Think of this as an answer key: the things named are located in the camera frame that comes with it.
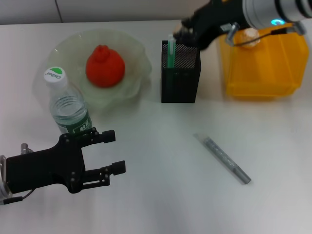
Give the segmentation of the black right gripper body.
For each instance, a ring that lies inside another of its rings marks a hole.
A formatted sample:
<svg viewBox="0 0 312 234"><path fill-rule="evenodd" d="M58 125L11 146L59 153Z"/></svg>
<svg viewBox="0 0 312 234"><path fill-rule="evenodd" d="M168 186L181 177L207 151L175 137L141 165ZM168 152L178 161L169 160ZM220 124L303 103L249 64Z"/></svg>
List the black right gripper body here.
<svg viewBox="0 0 312 234"><path fill-rule="evenodd" d="M243 1L210 1L194 13L195 46L199 50L206 49L214 39L226 33L221 26L234 23L240 29L250 27L243 13Z"/></svg>

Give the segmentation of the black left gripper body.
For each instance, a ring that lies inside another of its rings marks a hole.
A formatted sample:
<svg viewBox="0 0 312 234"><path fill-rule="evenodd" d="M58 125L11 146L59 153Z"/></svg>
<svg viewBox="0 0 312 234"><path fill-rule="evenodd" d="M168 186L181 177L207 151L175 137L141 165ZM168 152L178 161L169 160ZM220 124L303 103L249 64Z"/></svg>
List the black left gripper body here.
<svg viewBox="0 0 312 234"><path fill-rule="evenodd" d="M6 183L14 194L53 184L64 185L72 194L79 193L84 172L81 146L73 134L62 134L52 148L6 161Z"/></svg>

